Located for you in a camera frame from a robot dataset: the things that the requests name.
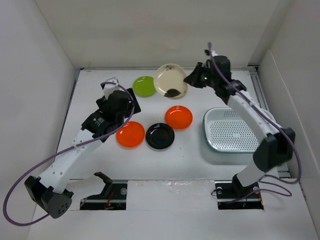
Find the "orange plate right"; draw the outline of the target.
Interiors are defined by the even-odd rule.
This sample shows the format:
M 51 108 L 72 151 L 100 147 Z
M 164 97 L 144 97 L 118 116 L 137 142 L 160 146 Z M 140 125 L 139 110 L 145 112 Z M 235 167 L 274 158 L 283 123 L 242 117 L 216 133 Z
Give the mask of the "orange plate right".
M 192 124 L 193 114 L 187 107 L 175 105 L 166 111 L 164 119 L 171 128 L 183 130 Z

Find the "orange plate left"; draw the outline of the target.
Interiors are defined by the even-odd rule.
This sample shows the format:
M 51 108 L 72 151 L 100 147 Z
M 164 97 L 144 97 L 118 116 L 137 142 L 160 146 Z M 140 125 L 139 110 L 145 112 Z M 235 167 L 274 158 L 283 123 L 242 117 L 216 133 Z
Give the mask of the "orange plate left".
M 129 121 L 116 133 L 117 142 L 124 148 L 135 148 L 145 138 L 145 128 L 136 121 Z

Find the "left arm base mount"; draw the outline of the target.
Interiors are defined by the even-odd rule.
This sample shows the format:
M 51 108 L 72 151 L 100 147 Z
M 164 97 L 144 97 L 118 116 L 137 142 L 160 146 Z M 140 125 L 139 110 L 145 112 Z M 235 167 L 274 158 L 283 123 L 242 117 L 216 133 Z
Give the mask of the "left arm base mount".
M 97 194 L 89 195 L 80 201 L 80 210 L 124 211 L 127 205 L 128 181 L 113 181 L 102 172 L 95 177 L 103 181 L 103 188 Z

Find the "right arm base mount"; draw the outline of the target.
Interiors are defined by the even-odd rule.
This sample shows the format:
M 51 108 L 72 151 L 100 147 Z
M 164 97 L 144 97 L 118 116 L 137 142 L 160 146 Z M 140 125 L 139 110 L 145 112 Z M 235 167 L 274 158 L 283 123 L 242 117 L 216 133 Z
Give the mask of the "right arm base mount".
M 216 197 L 219 210 L 264 209 L 260 193 L 254 192 L 259 187 L 257 182 L 241 190 L 237 190 L 229 180 L 215 181 L 214 185 L 211 195 Z

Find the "green plate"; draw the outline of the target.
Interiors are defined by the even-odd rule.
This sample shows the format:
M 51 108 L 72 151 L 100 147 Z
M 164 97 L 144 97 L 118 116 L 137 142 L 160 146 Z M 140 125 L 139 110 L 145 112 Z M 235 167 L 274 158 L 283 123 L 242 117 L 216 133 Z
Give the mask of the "green plate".
M 133 82 L 132 88 L 140 97 L 150 97 L 156 93 L 154 78 L 151 76 L 141 76 L 137 78 Z

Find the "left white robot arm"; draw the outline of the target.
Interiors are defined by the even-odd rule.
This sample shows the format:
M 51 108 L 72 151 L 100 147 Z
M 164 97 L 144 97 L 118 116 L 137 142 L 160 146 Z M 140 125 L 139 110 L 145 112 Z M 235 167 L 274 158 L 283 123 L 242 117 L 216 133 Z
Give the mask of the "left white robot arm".
M 57 156 L 39 176 L 29 176 L 24 182 L 31 199 L 53 219 L 61 217 L 71 206 L 73 192 L 67 190 L 71 176 L 125 119 L 141 112 L 132 88 L 116 89 L 96 103 L 98 109 L 82 123 L 71 150 Z

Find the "orange plate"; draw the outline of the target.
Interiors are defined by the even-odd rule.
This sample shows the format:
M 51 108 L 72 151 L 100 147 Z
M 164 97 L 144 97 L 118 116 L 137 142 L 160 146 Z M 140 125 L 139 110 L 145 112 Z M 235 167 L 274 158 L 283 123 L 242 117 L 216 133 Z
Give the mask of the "orange plate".
M 192 124 L 193 114 L 187 107 L 175 105 L 166 111 L 164 119 L 171 128 L 183 130 Z
M 124 148 L 135 148 L 145 138 L 145 128 L 136 121 L 129 121 L 116 133 L 117 142 Z

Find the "beige plate with black blot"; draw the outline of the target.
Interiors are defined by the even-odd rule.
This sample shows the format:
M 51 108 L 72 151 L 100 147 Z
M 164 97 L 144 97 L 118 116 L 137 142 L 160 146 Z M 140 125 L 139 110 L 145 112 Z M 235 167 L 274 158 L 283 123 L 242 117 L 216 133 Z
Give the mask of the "beige plate with black blot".
M 159 67 L 153 78 L 156 91 L 169 99 L 180 99 L 188 92 L 188 85 L 184 82 L 185 70 L 173 63 L 164 64 Z

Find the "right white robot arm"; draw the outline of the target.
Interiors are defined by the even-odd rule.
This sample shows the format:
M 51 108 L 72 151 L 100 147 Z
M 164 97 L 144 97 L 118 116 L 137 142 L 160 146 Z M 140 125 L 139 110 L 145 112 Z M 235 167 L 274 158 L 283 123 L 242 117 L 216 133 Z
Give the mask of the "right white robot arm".
M 270 170 L 288 162 L 292 157 L 300 158 L 294 144 L 294 130 L 283 128 L 269 118 L 254 102 L 246 86 L 232 79 L 231 63 L 226 56 L 212 56 L 206 62 L 198 62 L 193 72 L 183 81 L 195 88 L 214 89 L 216 96 L 244 120 L 258 140 L 259 145 L 252 155 L 252 161 L 232 178 L 234 202 L 257 193 L 255 183 L 268 177 Z

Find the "white perforated plastic bin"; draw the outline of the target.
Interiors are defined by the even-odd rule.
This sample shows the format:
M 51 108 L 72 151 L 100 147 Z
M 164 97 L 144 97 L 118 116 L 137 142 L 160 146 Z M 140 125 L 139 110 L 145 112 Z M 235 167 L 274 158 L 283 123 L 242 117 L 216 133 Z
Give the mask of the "white perforated plastic bin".
M 220 153 L 253 153 L 259 146 L 255 134 L 231 108 L 211 108 L 203 116 L 207 144 Z

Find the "black plate centre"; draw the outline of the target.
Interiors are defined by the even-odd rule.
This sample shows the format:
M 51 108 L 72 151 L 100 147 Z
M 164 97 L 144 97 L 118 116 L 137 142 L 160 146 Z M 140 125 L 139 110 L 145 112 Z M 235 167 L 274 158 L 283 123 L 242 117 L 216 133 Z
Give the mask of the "black plate centre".
M 151 125 L 145 134 L 147 144 L 155 150 L 169 148 L 175 140 L 175 132 L 166 123 L 155 123 Z

